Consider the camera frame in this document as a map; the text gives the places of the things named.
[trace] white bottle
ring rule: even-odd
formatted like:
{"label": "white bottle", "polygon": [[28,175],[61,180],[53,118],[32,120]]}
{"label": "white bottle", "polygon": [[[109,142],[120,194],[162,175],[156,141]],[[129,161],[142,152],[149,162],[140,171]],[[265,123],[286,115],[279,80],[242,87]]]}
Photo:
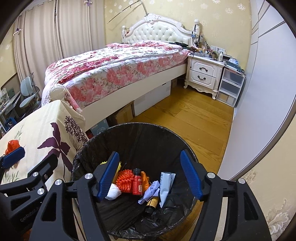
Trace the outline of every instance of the white bottle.
{"label": "white bottle", "polygon": [[218,58],[219,61],[222,61],[223,60],[223,54],[219,54],[219,58]]}

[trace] black trash bag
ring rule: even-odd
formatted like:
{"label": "black trash bag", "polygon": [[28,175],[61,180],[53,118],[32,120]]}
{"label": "black trash bag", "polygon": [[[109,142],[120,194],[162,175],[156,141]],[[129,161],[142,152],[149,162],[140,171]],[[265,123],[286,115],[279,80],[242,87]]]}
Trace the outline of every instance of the black trash bag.
{"label": "black trash bag", "polygon": [[161,172],[175,173],[170,193],[160,208],[150,216],[144,214],[146,204],[138,204],[139,196],[121,194],[117,199],[104,199],[97,211],[110,235],[134,240],[154,240],[172,230],[191,212],[196,203],[180,163],[180,153],[187,149],[197,160],[189,145],[167,128],[127,123],[109,128],[89,140],[73,162],[72,180],[107,161],[113,151],[119,153],[121,170],[140,168],[150,181],[160,181]]}

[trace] light blue box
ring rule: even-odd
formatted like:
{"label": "light blue box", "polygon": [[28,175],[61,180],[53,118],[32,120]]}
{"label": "light blue box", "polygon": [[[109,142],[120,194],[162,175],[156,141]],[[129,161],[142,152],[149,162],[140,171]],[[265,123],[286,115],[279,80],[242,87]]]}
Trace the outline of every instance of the light blue box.
{"label": "light blue box", "polygon": [[108,128],[109,128],[109,126],[108,126],[107,120],[103,119],[102,121],[100,121],[98,124],[94,125],[91,128],[91,132],[95,136]]}

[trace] bed frame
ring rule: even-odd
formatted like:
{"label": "bed frame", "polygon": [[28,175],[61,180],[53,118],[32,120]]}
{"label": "bed frame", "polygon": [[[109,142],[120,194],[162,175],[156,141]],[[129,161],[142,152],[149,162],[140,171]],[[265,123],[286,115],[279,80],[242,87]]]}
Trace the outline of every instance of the bed frame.
{"label": "bed frame", "polygon": [[[182,42],[190,45],[192,32],[186,30],[183,24],[160,15],[149,14],[135,25],[127,29],[123,26],[123,42],[133,44],[143,40],[157,40],[162,42]],[[83,108],[82,115],[86,120],[85,130],[90,129],[101,120],[142,95],[161,86],[162,84],[185,74],[187,64],[164,70],[143,80],[125,86],[106,97],[97,100]]]}

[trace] blue gripper pad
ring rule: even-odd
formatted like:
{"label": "blue gripper pad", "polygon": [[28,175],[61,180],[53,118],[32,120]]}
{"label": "blue gripper pad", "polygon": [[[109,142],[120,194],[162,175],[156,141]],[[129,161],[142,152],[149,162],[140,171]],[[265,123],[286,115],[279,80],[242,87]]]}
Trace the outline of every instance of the blue gripper pad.
{"label": "blue gripper pad", "polygon": [[180,161],[192,194],[200,200],[203,196],[202,181],[191,162],[191,158],[184,150],[181,151]]}
{"label": "blue gripper pad", "polygon": [[108,195],[110,186],[119,165],[119,154],[114,152],[113,155],[109,157],[107,163],[102,165],[108,166],[102,175],[102,178],[98,180],[99,192],[97,198],[100,201],[102,201]]}
{"label": "blue gripper pad", "polygon": [[14,164],[19,162],[24,156],[25,156],[25,149],[23,147],[19,147],[18,149],[4,156],[2,167],[5,169],[9,169]]}

